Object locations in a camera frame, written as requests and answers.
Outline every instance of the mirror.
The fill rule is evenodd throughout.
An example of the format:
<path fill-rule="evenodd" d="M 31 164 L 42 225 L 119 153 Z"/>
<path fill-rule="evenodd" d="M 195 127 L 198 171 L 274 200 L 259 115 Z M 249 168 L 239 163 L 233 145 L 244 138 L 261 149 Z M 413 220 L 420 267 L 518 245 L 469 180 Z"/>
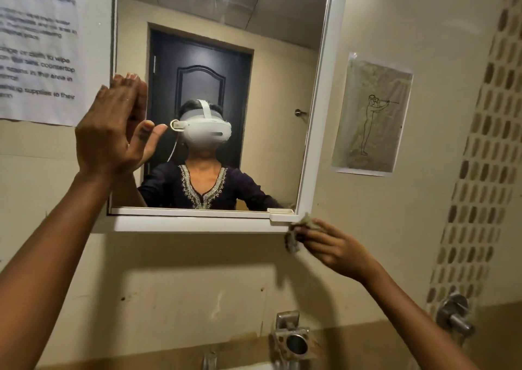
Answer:
<path fill-rule="evenodd" d="M 117 0 L 115 70 L 164 126 L 111 206 L 291 212 L 326 1 Z"/>

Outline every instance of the hand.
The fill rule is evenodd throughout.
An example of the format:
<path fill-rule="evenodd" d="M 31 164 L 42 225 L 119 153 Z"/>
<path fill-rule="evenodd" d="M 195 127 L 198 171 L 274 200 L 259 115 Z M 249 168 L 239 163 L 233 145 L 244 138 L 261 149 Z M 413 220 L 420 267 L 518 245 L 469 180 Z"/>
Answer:
<path fill-rule="evenodd" d="M 81 175 L 114 179 L 137 169 L 154 129 L 152 121 L 142 121 L 130 140 L 125 135 L 140 83 L 133 74 L 115 76 L 110 88 L 101 87 L 75 130 Z"/>
<path fill-rule="evenodd" d="M 377 260 L 355 238 L 338 228 L 321 219 L 314 219 L 314 223 L 327 233 L 296 227 L 299 240 L 308 251 L 336 273 L 363 285 L 368 283 L 381 268 Z"/>
<path fill-rule="evenodd" d="M 124 78 L 120 75 L 114 76 L 114 80 L 121 82 Z M 144 81 L 140 81 L 138 87 L 138 97 L 136 98 L 136 102 L 130 112 L 129 118 L 127 119 L 127 127 L 125 130 L 125 134 L 127 136 L 127 141 L 130 142 L 136 128 L 140 123 L 145 121 L 145 116 L 147 114 L 147 96 L 148 96 L 149 88 L 147 83 Z M 143 157 L 141 161 L 136 166 L 136 169 L 140 168 L 141 165 L 146 163 L 150 157 L 153 156 L 156 151 L 156 146 L 158 145 L 158 141 L 160 137 L 165 133 L 168 129 L 165 124 L 160 124 L 154 127 L 153 131 L 150 134 L 149 141 L 145 146 L 145 150 L 143 152 Z"/>

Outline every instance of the embroidered neckline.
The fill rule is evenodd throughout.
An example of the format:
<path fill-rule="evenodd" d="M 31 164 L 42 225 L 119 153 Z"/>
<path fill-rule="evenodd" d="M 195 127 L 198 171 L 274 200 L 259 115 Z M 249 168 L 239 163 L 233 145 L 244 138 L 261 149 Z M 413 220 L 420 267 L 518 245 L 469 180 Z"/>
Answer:
<path fill-rule="evenodd" d="M 212 201 L 216 199 L 223 191 L 225 184 L 226 168 L 221 168 L 218 178 L 214 186 L 203 195 L 203 203 L 201 202 L 201 195 L 194 189 L 191 183 L 191 174 L 186 165 L 180 165 L 181 181 L 183 182 L 183 193 L 192 202 L 194 209 L 210 209 Z"/>

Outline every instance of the drawing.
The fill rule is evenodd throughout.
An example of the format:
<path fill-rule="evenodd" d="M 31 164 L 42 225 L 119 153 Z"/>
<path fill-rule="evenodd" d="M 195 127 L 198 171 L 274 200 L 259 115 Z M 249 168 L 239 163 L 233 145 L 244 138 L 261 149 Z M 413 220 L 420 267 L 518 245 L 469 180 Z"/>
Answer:
<path fill-rule="evenodd" d="M 373 176 L 393 172 L 413 78 L 409 69 L 350 54 L 334 170 Z"/>
<path fill-rule="evenodd" d="M 372 130 L 373 115 L 375 113 L 380 113 L 384 108 L 389 106 L 390 103 L 399 104 L 399 102 L 380 100 L 375 95 L 368 96 L 368 106 L 366 107 L 366 122 L 364 123 L 364 134 L 361 144 L 362 155 L 368 155 L 364 148 L 366 147 L 366 143 L 368 142 L 369 133 Z"/>

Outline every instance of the headset strap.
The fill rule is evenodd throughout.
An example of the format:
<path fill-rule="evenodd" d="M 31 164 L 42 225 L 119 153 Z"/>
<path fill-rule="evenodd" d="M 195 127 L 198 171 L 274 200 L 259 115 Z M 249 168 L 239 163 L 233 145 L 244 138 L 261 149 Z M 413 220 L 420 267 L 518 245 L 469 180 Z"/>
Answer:
<path fill-rule="evenodd" d="M 201 104 L 201 107 L 203 108 L 203 115 L 205 118 L 212 118 L 212 113 L 210 111 L 210 106 L 208 105 L 208 102 L 206 100 L 200 100 L 198 99 L 198 102 Z"/>

